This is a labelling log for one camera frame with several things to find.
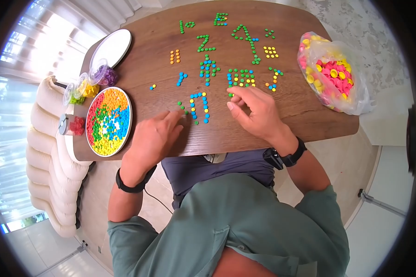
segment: man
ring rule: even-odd
[[[277,200],[263,150],[229,153],[217,164],[202,157],[165,158],[183,129],[177,125],[183,113],[162,112],[136,126],[111,191],[114,275],[343,276],[348,239],[324,169],[279,119],[270,95],[255,87],[227,91],[235,94],[227,103],[233,118],[277,150],[304,198],[295,208]],[[249,116],[240,108],[244,104]],[[158,234],[138,214],[144,183],[160,161],[175,210]]]

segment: wrist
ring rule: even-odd
[[[274,136],[268,142],[276,149],[279,156],[285,157],[289,154],[294,154],[299,147],[299,141],[293,134],[288,125],[281,122],[281,125],[276,128]]]
[[[149,169],[141,166],[140,163],[127,163],[122,159],[122,166],[120,167],[120,179],[127,187],[135,187],[144,178]]]

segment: jar lid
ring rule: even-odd
[[[82,97],[83,92],[85,92],[86,86],[88,85],[89,78],[88,73],[83,72],[77,81],[77,89],[74,91],[75,99],[80,99]]]
[[[89,70],[89,84],[91,86],[99,84],[108,68],[108,60],[105,58],[101,58],[96,63],[93,63],[93,67]]]
[[[67,114],[61,114],[58,120],[58,133],[62,136],[66,135],[69,129],[69,118]]]
[[[63,105],[67,106],[71,103],[72,96],[74,92],[77,90],[77,86],[74,83],[69,83],[67,88],[65,88],[65,92],[63,93]]]

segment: glass jar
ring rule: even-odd
[[[58,133],[63,136],[82,136],[85,131],[85,118],[73,114],[61,114]]]
[[[117,73],[108,66],[108,61],[105,58],[99,59],[93,64],[89,70],[90,85],[114,86],[117,83]]]

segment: white sofa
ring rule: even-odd
[[[72,153],[72,137],[58,133],[58,119],[70,113],[72,105],[63,106],[61,86],[55,76],[44,79],[37,90],[31,111],[26,148],[26,173],[32,205],[47,212],[56,232],[72,237],[80,226],[76,219],[78,191],[90,162],[77,161]]]

